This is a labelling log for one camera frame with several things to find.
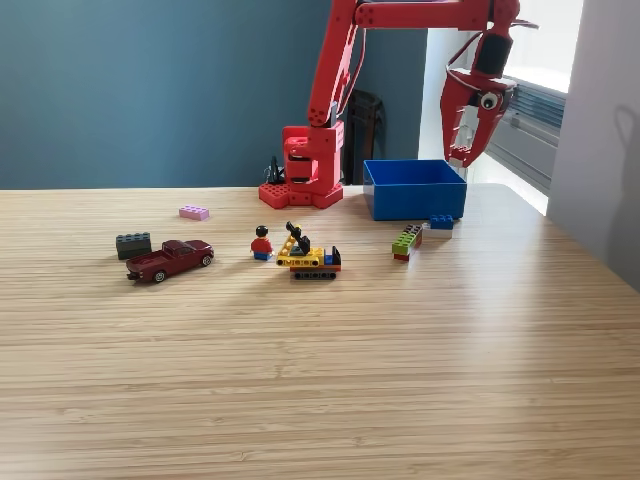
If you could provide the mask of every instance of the yellow lego vehicle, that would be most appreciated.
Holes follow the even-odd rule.
[[[332,280],[342,268],[342,258],[336,247],[331,254],[324,248],[314,248],[311,241],[302,236],[300,225],[295,227],[287,222],[289,237],[278,252],[276,265],[289,267],[293,277],[298,280]]]

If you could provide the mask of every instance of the lego minifigure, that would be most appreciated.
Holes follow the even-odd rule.
[[[271,248],[271,242],[267,238],[268,233],[269,229],[264,225],[256,228],[256,236],[258,238],[251,242],[251,251],[253,252],[253,258],[256,260],[267,261],[271,258],[273,249]]]

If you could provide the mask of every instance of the window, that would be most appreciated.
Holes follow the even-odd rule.
[[[567,93],[583,0],[520,0],[520,18],[539,30],[512,28],[513,49],[505,74]]]

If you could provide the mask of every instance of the toy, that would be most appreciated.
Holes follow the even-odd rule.
[[[116,250],[119,260],[128,260],[151,252],[151,235],[145,233],[129,233],[116,237]]]
[[[333,0],[324,45],[318,61],[307,118],[309,126],[285,127],[282,132],[285,184],[268,183],[259,197],[273,208],[313,205],[327,208],[343,197],[340,158],[344,143],[344,113],[362,67],[367,29],[456,28],[478,31],[446,66],[442,92],[444,156],[468,167],[486,148],[513,96],[516,83],[502,78],[513,40],[513,26],[535,27],[516,20],[519,0],[441,0],[370,2]],[[349,68],[358,29],[362,50],[353,76]],[[471,70],[452,69],[480,37]],[[478,107],[478,128],[471,147],[455,145],[467,106]]]
[[[194,205],[186,205],[178,211],[178,214],[182,218],[190,218],[191,220],[205,220],[209,218],[209,209],[196,207]]]
[[[433,230],[453,230],[453,217],[451,215],[431,215],[429,225]]]
[[[276,264],[289,267],[293,277],[297,280],[332,280],[342,269],[342,257],[336,247],[331,255],[325,253],[324,248],[314,248],[311,241],[302,236],[300,225],[295,227],[287,222],[286,229],[289,237],[278,252]]]
[[[429,238],[453,238],[453,217],[451,215],[432,215],[424,229]]]
[[[271,258],[273,248],[271,248],[271,242],[267,238],[269,229],[264,225],[260,225],[256,228],[256,238],[251,242],[251,251],[253,252],[253,258],[256,260],[267,261]]]
[[[391,245],[393,258],[408,262],[411,254],[422,245],[422,230],[422,225],[407,225]]]
[[[160,283],[198,265],[208,267],[212,261],[213,248],[202,240],[168,240],[162,244],[162,250],[127,260],[127,278]]]
[[[365,160],[364,195],[374,220],[461,218],[467,184],[444,160]]]

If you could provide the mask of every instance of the red robotic arm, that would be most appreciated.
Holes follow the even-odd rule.
[[[340,151],[344,111],[364,58],[366,30],[379,28],[457,28],[482,36],[471,70],[450,69],[441,100],[444,154],[468,167],[486,148],[504,115],[515,82],[502,78],[511,50],[509,29],[527,25],[516,20],[519,0],[436,0],[371,2],[333,0],[327,34],[318,61],[308,110],[308,127],[283,130],[286,185],[260,198],[274,208],[315,205],[326,208],[342,198]],[[351,78],[349,67],[358,28],[363,30],[360,62]],[[467,106],[478,107],[479,125],[473,145],[456,146],[460,120]]]

